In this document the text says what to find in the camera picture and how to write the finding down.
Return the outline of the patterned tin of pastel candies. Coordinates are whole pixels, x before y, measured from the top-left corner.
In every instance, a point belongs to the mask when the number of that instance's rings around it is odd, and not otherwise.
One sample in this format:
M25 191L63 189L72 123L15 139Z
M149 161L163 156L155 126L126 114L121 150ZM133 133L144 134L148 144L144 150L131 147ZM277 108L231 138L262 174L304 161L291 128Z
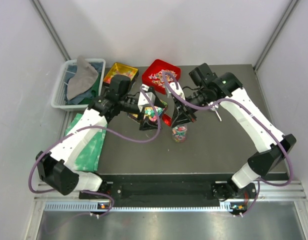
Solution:
M161 103L164 105L164 107L159 107L159 106L155 105L155 109L156 109L158 116L160 118L162 117L162 115L168 109L168 103L167 102L161 100ZM143 109L144 109L144 111L140 113L140 116L139 116L139 114L130 113L130 112L127 113L127 116L131 120L139 123L140 129L145 129L145 128L149 128L149 127L156 127L157 124L158 124L157 123L158 118L155 115L153 108L150 107L150 106L147 106L147 107L144 107Z

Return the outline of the red jar lid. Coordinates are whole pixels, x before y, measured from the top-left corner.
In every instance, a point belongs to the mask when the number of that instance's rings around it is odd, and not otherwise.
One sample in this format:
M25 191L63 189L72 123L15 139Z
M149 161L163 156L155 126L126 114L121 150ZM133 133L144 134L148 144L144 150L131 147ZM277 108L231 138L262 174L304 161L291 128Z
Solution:
M172 119L170 116L168 116L167 114L163 114L162 118L163 122L167 125L167 126L171 126L172 125Z

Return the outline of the clear plastic jar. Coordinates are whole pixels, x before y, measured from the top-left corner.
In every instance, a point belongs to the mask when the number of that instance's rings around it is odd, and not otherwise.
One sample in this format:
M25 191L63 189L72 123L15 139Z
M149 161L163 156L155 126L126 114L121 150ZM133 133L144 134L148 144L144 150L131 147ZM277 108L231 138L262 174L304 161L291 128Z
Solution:
M186 124L181 124L172 128L172 138L175 142L181 143L186 140L188 127Z

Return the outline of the silver metal scoop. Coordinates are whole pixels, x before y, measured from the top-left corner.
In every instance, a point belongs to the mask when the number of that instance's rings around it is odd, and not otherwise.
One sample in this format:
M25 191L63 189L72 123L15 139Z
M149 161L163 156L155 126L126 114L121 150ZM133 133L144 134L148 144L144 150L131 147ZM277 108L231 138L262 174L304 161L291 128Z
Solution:
M218 104L212 106L209 110L212 111L212 112L214 112L214 113L216 114L218 120L219 120L220 122L222 122L222 118L221 118L221 116L220 116L220 114L219 114L219 112L218 112L218 110L219 110L219 105L218 105Z

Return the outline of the red tin of lollipop candies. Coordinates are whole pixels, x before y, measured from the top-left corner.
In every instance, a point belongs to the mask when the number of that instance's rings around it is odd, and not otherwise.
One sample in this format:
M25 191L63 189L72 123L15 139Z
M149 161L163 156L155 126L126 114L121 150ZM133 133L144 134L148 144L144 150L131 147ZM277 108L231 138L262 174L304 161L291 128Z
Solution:
M171 73L178 81L181 77L181 69L175 65L156 59L142 74L142 83L153 87L156 92L166 94L163 72Z

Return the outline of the gold tin of gummy candies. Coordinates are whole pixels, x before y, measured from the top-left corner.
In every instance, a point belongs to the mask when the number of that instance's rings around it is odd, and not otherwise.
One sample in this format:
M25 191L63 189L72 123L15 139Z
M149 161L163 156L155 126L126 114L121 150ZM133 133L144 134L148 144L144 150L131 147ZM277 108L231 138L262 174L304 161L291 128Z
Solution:
M103 84L108 87L115 75L124 75L129 77L132 85L139 76L139 69L123 63L115 62L103 78Z

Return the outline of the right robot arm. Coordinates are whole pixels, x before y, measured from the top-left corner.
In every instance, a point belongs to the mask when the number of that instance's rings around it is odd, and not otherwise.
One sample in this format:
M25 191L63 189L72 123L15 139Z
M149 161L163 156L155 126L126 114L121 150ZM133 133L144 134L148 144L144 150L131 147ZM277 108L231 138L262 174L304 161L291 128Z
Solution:
M262 180L281 161L288 160L288 153L297 140L293 134L278 130L263 115L233 73L217 76L203 63L189 76L198 89L185 97L181 85L171 73L162 75L166 94L174 101L171 126L195 122L196 111L210 110L215 106L221 106L235 118L251 138L256 153L226 183L214 186L213 193L220 200L239 198L245 193L246 186Z

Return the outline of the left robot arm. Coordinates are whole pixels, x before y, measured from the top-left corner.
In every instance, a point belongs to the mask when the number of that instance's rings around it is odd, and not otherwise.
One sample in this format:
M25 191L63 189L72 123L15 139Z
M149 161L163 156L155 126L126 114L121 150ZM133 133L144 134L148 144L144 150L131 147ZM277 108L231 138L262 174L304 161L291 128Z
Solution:
M138 96L129 93L131 87L131 80L127 76L115 75L104 92L89 103L72 130L47 150L37 154L33 169L38 171L41 181L63 196L73 191L90 191L100 199L107 194L108 187L102 183L100 176L75 169L75 161L82 150L100 130L127 140L128 137L106 127L121 112L136 114L141 130L160 131L161 115L157 109L166 108L153 87L141 85Z

